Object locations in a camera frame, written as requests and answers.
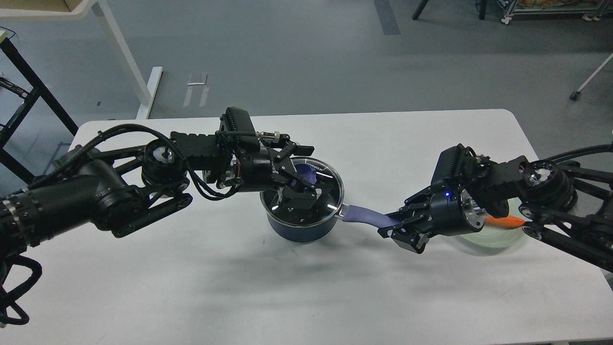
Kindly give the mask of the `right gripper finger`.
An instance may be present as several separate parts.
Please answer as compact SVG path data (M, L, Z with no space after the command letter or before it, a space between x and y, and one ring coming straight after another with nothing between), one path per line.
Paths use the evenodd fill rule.
M390 238L394 234L403 236L413 236L417 233L424 233L427 227L428 217L431 214L431 189L423 189L416 194L405 199L404 205L394 212L387 213L386 216L399 221L401 227L390 229L390 226L381 226L377 233L383 238Z
M399 247L421 254L431 238L431 225L395 225L390 230L390 238Z

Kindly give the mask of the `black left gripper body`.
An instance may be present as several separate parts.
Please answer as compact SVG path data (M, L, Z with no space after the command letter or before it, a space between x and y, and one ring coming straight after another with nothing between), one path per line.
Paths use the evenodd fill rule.
M263 192L277 189L279 184L273 178L272 149L259 146L237 147L239 161L239 178L242 184L237 188L238 193Z

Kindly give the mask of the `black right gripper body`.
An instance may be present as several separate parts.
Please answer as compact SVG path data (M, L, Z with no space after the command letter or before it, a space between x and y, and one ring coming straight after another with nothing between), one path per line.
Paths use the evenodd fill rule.
M421 233L429 238L436 235L457 236L477 233L479 217L471 197L465 192L435 192L426 194L427 215L421 224Z

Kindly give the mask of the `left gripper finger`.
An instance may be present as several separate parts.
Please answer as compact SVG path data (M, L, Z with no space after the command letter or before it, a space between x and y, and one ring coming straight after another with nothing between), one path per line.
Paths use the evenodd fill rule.
M315 185L317 184L316 168L309 163L293 161L294 170L302 177L304 184L293 179L289 185L280 188L275 201L276 207L307 210L311 209L317 201Z
M315 147L302 146L291 140L289 135L278 135L268 140L268 151L273 163L280 164L292 155L309 157L315 151Z

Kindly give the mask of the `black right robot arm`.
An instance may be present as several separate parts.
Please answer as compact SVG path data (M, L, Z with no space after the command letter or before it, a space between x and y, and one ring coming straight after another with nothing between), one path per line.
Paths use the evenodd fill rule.
M519 199L528 236L607 271L612 270L612 174L582 168L577 157L612 151L611 144L583 147L544 160L526 156L497 163L458 144L440 153L431 184L405 199L379 225L383 238L423 253L430 238L477 233L486 216L510 213Z

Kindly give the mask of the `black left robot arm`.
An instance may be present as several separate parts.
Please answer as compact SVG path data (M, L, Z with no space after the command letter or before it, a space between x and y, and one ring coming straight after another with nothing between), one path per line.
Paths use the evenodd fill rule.
M29 322L17 300L42 267L24 257L28 247L85 223L125 237L190 205L190 183L211 201L275 190L281 206L308 209L331 185L319 182L313 168L296 168L292 156L314 150L284 133L256 131L238 107L227 108L212 135L166 136L138 124L100 131L55 161L50 174L1 199L1 281L15 265L31 270L15 288L1 289L2 327Z

